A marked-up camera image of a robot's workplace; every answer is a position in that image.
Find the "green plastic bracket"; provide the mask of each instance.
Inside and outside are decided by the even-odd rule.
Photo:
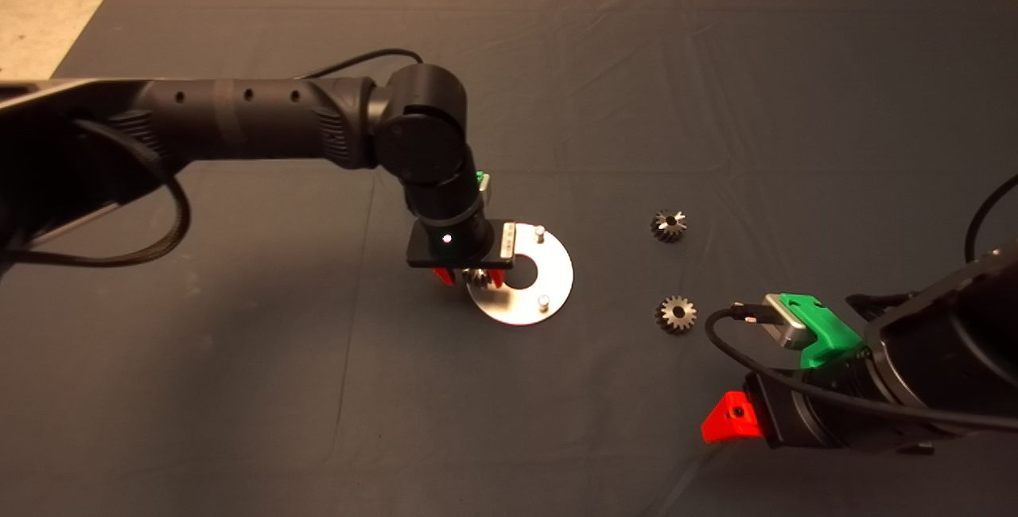
[[[781,303],[816,335],[816,342],[802,349],[799,364],[815,368],[862,342],[831,309],[807,293],[781,293]]]

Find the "black cable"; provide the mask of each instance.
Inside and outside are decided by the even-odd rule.
[[[784,376],[774,368],[769,368],[753,360],[718,336],[716,330],[717,322],[721,321],[721,319],[738,318],[739,315],[733,307],[710,314],[703,325],[703,330],[706,332],[708,339],[710,339],[715,346],[717,346],[721,351],[724,351],[725,354],[728,354],[728,356],[733,358],[736,362],[758,374],[759,376],[766,377],[766,379],[785,387],[787,390],[792,390],[798,394],[803,394],[803,396],[825,401],[833,406],[844,409],[853,409],[853,411],[889,419],[898,419],[917,423],[943,423],[947,425],[969,427],[972,429],[993,429],[997,432],[1018,434],[1018,418],[949,412],[945,411],[945,409],[912,408],[897,404],[876,402],[865,398],[856,398],[854,396],[839,394],[838,392],[833,392],[813,386],[813,384],[806,384],[799,380],[794,380],[792,377]]]
[[[361,53],[360,56],[353,56],[349,60],[340,61],[338,64],[327,65],[327,67],[322,67],[321,70],[308,71],[307,74],[297,75],[295,79],[320,78],[323,75],[334,74],[336,71],[344,70],[344,68],[351,67],[351,65],[363,64],[364,61],[375,60],[376,57],[383,56],[407,56],[412,57],[418,64],[425,63],[423,58],[418,53],[401,49],[401,47],[387,47],[386,49],[375,50],[375,52]]]
[[[965,231],[965,263],[972,263],[975,260],[975,238],[979,234],[979,228],[982,227],[982,220],[986,219],[997,202],[1000,202],[1004,194],[1008,194],[1008,191],[1014,187],[1018,187],[1018,175],[1005,180],[1004,184],[989,193],[986,200],[982,202],[975,215],[972,216],[971,223],[968,224],[968,231]]]
[[[132,158],[137,159],[139,165],[168,188],[170,194],[173,195],[173,200],[177,208],[177,217],[173,223],[173,227],[170,228],[170,231],[166,235],[163,235],[163,238],[153,242],[148,247],[137,249],[134,252],[121,253],[121,255],[117,256],[79,256],[73,253],[4,251],[0,253],[0,261],[7,261],[7,263],[54,264],[54,266],[61,267],[115,268],[149,263],[149,261],[155,261],[160,256],[166,255],[171,249],[176,248],[176,245],[180,244],[184,235],[187,234],[187,229],[190,227],[190,205],[187,202],[187,194],[184,193],[183,188],[177,183],[176,178],[164,172],[159,155],[155,151],[150,150],[150,148],[147,148],[146,145],[131,139],[130,136],[126,136],[116,129],[102,125],[102,123],[91,122],[88,119],[76,119],[74,125],[83,129],[84,132],[101,136],[103,139],[119,145],[123,151],[130,154]]]

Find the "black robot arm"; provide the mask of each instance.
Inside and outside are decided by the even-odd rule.
[[[17,261],[42,235],[165,183],[98,125],[142,143],[172,177],[214,159],[327,159],[383,166],[417,217],[407,261],[509,268],[466,143],[466,94],[442,67],[371,78],[83,79],[0,85],[0,245]]]

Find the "metal washer plate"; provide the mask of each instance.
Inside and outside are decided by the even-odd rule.
[[[538,267],[538,278],[524,289],[509,285],[483,288],[467,285],[470,298],[492,319],[512,326],[535,325],[555,314],[572,291],[572,260],[555,235],[545,231],[538,242],[533,224],[516,224],[516,255],[527,256]],[[542,310],[539,298],[548,296],[548,309]]]

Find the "gear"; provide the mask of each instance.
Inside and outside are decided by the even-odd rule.
[[[488,285],[492,284],[492,276],[484,268],[465,268],[463,279],[473,286],[479,286],[479,288],[487,288]]]
[[[660,210],[651,221],[651,233],[662,242],[675,242],[682,238],[686,230],[686,216],[682,212]]]
[[[669,296],[658,305],[655,317],[666,333],[687,333],[696,322],[696,307],[681,296]]]

